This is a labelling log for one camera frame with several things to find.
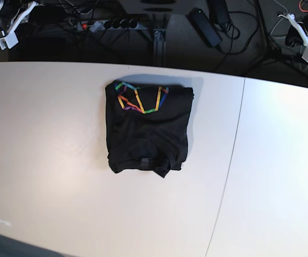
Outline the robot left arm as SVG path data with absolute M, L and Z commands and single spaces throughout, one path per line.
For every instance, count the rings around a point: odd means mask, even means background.
M 286 47 L 308 47 L 308 1 L 299 1 L 298 7 L 303 13 L 302 17 L 296 17 L 286 10 L 278 14 L 281 20 L 284 19 L 290 23 L 290 28 L 283 37 Z

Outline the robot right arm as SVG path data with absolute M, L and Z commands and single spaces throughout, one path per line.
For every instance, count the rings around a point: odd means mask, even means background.
M 29 14 L 40 1 L 0 0 L 0 34 L 6 36 L 28 21 Z

